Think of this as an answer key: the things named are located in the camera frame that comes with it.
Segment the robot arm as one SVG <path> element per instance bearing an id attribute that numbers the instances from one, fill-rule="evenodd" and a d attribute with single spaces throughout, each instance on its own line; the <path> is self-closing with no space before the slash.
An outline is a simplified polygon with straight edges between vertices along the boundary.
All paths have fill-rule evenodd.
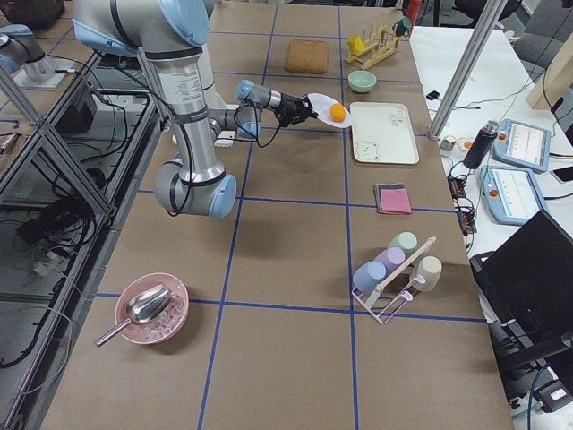
<path id="1" fill-rule="evenodd" d="M 18 72 L 22 66 L 35 65 L 46 53 L 31 29 L 24 24 L 1 28 L 1 68 L 7 73 Z"/>
<path id="2" fill-rule="evenodd" d="M 263 110 L 280 126 L 317 117 L 308 97 L 295 98 L 252 81 L 236 88 L 238 109 L 211 109 L 213 90 L 201 82 L 210 63 L 201 60 L 209 37 L 212 1 L 77 1 L 76 38 L 117 56 L 144 53 L 158 77 L 155 97 L 167 109 L 179 153 L 158 172 L 155 195 L 173 216 L 223 218 L 235 204 L 236 179 L 218 160 L 214 142 L 222 130 L 256 139 Z"/>

